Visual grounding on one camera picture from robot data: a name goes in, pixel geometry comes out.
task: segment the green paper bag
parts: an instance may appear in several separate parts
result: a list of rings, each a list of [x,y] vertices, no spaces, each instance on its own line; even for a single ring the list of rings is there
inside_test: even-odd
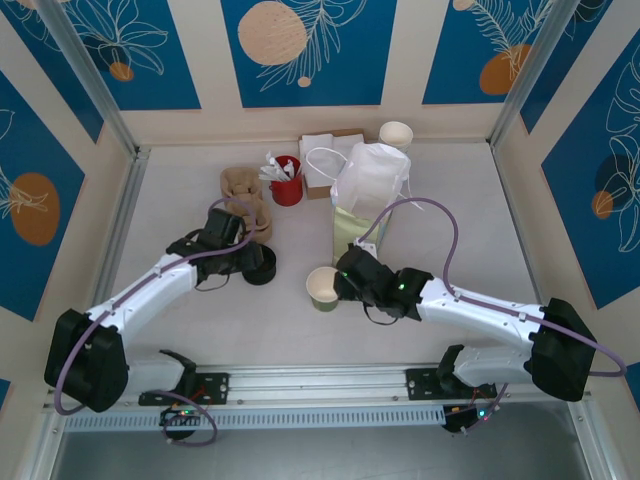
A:
[[[375,243],[376,249],[380,249],[382,237],[387,230],[391,213],[385,215],[376,228],[367,237],[368,242]],[[335,266],[349,249],[349,244],[356,238],[360,238],[371,228],[374,220],[359,218],[340,207],[333,210],[333,265]]]

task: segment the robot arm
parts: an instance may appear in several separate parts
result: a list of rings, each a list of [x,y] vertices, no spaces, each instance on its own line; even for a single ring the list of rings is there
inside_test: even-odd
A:
[[[190,395],[193,362],[170,351],[161,351],[159,358],[127,361],[125,351],[148,322],[210,275],[252,271],[262,265],[262,250],[255,242],[235,253],[186,261],[194,254],[232,245],[241,228],[244,230],[240,217],[213,209],[203,229],[171,244],[158,263],[124,291],[85,313],[65,312],[56,323],[45,381],[56,386],[72,349],[93,326],[95,330],[66,376],[65,394],[96,412],[107,410],[125,391],[140,394],[181,386],[182,393]],[[183,259],[184,263],[168,268]],[[99,325],[92,325],[103,315],[107,316]]]
[[[450,347],[438,369],[445,391],[494,382],[533,382],[561,400],[582,398],[595,350],[528,319],[543,318],[595,340],[567,302],[552,299],[546,307],[522,305],[457,287],[452,294],[430,273],[412,268],[394,273],[358,246],[340,258],[337,268],[334,289],[341,299],[360,300],[394,318],[478,330],[506,345]]]

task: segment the green paper cup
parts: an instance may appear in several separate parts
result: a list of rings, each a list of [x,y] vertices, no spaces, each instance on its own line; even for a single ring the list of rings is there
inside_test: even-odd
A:
[[[333,267],[320,267],[307,277],[307,292],[313,306],[320,312],[330,312],[338,306],[338,294],[333,289],[336,272]]]

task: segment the white table surface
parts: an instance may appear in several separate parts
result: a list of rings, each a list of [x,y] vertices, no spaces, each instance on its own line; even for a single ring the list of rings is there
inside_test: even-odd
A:
[[[219,175],[228,166],[258,166],[274,155],[297,154],[294,142],[201,147],[157,147],[151,152],[114,292],[144,274],[166,247],[206,221],[220,197]],[[451,281],[460,287],[518,302],[535,295],[485,143],[417,143],[411,188],[445,204],[460,226]],[[313,365],[437,362],[449,345],[493,342],[475,332],[403,319],[391,327],[370,323],[357,303],[341,302],[331,313],[315,311],[305,280],[331,263],[329,199],[280,207],[265,199],[273,216],[268,245],[278,261],[266,286],[233,275],[221,290],[191,292],[176,300],[138,334],[132,351],[169,348],[201,365]],[[396,209],[379,259],[393,270],[413,267],[441,276],[452,238],[447,217],[434,207]],[[206,286],[219,284],[210,279]],[[380,312],[372,317],[390,320]]]

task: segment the black roll of tape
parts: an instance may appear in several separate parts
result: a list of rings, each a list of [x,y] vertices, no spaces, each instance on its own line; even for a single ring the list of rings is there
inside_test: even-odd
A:
[[[249,272],[242,272],[244,279],[251,285],[266,285],[276,276],[276,254],[266,245],[261,245],[264,262]]]

